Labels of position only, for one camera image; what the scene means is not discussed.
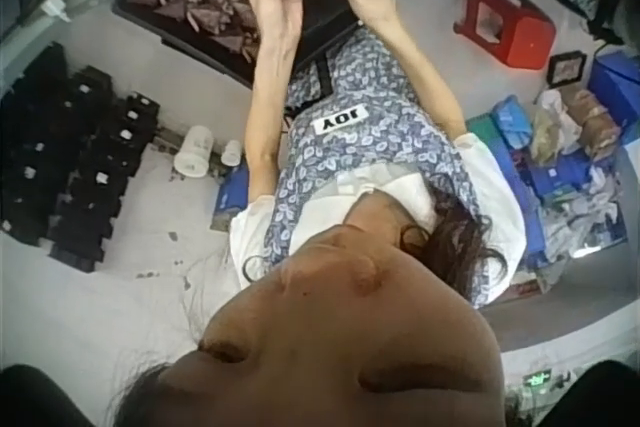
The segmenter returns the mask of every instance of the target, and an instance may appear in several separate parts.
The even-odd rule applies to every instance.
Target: woman's left hand
[[[302,0],[250,0],[262,45],[295,53],[302,34]]]

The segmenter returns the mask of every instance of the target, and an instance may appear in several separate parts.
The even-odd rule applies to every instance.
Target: woman
[[[137,381],[116,425],[504,425],[500,351],[472,307],[525,246],[495,159],[395,0],[349,0],[367,30],[330,55],[334,94],[297,115],[278,177],[285,103],[318,85],[288,92],[302,0],[251,1],[250,205],[230,235],[252,285]]]

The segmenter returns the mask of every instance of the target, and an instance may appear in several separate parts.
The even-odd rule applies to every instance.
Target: white shirt
[[[522,259],[526,247],[524,219],[489,148],[472,133],[459,137],[454,145],[475,188],[480,213],[492,223],[487,246],[502,253],[507,261],[506,274],[497,261],[488,262],[488,302],[492,302],[509,287]],[[341,224],[358,198],[374,189],[394,197],[422,227],[433,231],[437,218],[422,175],[405,165],[377,164],[340,174],[313,195],[303,206],[292,232],[289,253],[296,252],[313,235]],[[263,195],[231,222],[231,257],[243,288],[248,283],[242,275],[242,266],[248,258],[262,255],[274,205],[273,195]]]

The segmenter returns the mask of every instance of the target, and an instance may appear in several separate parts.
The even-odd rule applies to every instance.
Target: cardboard box
[[[585,122],[579,142],[592,160],[599,160],[613,153],[619,138],[620,127],[604,113]]]
[[[581,127],[589,119],[606,113],[596,96],[578,84],[567,85],[558,90],[562,96],[562,103],[567,107],[567,114]]]

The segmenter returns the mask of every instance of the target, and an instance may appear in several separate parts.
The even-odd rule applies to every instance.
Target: red stool
[[[490,11],[484,19],[481,8]],[[509,67],[531,70],[546,67],[556,36],[551,19],[529,0],[467,0],[465,19],[453,31]]]

